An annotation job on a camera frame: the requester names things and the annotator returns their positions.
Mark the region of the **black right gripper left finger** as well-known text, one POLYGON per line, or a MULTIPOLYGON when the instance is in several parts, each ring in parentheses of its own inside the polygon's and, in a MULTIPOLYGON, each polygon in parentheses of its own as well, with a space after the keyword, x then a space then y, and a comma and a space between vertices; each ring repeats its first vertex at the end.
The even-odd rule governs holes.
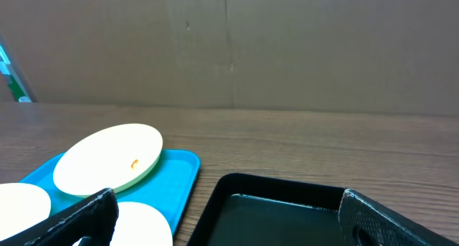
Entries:
POLYGON ((44 221, 1 241, 1 246, 108 246, 119 209, 115 192, 105 188, 44 221))

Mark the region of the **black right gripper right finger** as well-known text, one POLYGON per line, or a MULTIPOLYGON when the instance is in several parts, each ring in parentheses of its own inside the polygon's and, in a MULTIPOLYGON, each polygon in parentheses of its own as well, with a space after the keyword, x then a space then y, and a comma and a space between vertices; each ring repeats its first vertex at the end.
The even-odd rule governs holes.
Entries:
POLYGON ((339 223, 347 245, 458 246, 353 189, 344 190, 339 223))

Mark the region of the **white plate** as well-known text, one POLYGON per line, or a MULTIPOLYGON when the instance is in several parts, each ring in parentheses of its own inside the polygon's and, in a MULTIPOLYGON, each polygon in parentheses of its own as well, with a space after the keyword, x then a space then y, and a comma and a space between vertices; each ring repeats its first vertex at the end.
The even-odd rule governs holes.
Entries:
POLYGON ((173 235, 165 216, 140 202, 118 202, 118 219, 110 246, 172 246, 173 235))
POLYGON ((1 241, 47 219, 51 211, 48 193, 33 184, 1 184, 1 241))

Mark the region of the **black water tray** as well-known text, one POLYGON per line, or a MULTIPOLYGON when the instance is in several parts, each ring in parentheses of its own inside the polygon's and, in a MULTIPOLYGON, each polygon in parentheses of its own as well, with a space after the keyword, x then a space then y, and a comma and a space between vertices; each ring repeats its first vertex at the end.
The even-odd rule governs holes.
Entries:
POLYGON ((216 184, 190 245, 361 245, 339 219, 344 189, 233 173, 216 184))

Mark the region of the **light green plate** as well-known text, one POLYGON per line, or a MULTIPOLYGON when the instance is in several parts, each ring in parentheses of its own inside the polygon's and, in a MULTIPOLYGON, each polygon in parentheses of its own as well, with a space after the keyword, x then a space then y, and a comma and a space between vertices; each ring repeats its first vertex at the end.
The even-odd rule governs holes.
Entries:
POLYGON ((162 135, 152 126, 112 126, 66 151, 55 166, 53 182, 60 191, 76 197, 87 197, 104 188, 118 193, 155 167, 162 148, 162 135))

